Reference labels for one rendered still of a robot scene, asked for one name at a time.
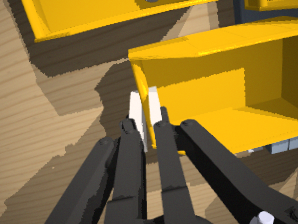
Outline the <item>grey metal shelf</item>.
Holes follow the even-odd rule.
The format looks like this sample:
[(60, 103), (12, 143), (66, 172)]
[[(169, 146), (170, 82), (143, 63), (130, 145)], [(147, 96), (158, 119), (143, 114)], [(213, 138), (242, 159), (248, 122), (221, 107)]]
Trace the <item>grey metal shelf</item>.
[[(282, 10), (272, 10), (272, 11), (255, 11), (246, 10), (244, 6), (244, 0), (233, 0), (234, 7), (234, 18), (235, 25), (253, 22), (257, 20), (264, 20), (268, 18), (274, 18), (278, 16), (290, 16), (298, 18), (298, 8), (297, 9), (282, 9)], [(246, 16), (246, 20), (245, 20)], [(270, 154), (298, 148), (298, 136), (289, 138), (276, 143), (271, 143), (264, 145)], [(263, 150), (263, 146), (247, 150), (248, 153)]]

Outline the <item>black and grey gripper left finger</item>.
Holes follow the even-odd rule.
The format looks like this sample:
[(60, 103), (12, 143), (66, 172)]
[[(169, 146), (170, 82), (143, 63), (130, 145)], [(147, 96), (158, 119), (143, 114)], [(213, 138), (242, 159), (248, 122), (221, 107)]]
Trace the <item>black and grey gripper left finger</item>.
[(138, 90), (118, 125), (121, 137), (96, 142), (44, 224), (97, 224), (106, 203), (104, 224), (147, 219), (146, 122)]

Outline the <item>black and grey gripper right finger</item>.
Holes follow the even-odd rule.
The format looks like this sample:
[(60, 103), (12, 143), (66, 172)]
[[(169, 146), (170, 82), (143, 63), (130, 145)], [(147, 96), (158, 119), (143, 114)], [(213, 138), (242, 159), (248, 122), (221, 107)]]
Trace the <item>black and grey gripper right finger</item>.
[(178, 151), (185, 151), (239, 224), (298, 224), (297, 200), (270, 188), (197, 120), (171, 124), (156, 86), (148, 90), (165, 224), (197, 224)]

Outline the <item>yellow bin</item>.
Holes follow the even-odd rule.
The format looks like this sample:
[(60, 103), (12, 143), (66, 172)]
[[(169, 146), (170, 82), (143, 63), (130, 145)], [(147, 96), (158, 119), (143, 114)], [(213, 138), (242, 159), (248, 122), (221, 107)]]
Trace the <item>yellow bin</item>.
[(196, 33), (128, 54), (154, 149), (152, 86), (172, 124), (195, 119), (233, 154), (298, 136), (297, 17)]
[(21, 0), (35, 43), (213, 1), (218, 0)]
[(270, 11), (298, 8), (298, 0), (244, 0), (246, 10)]

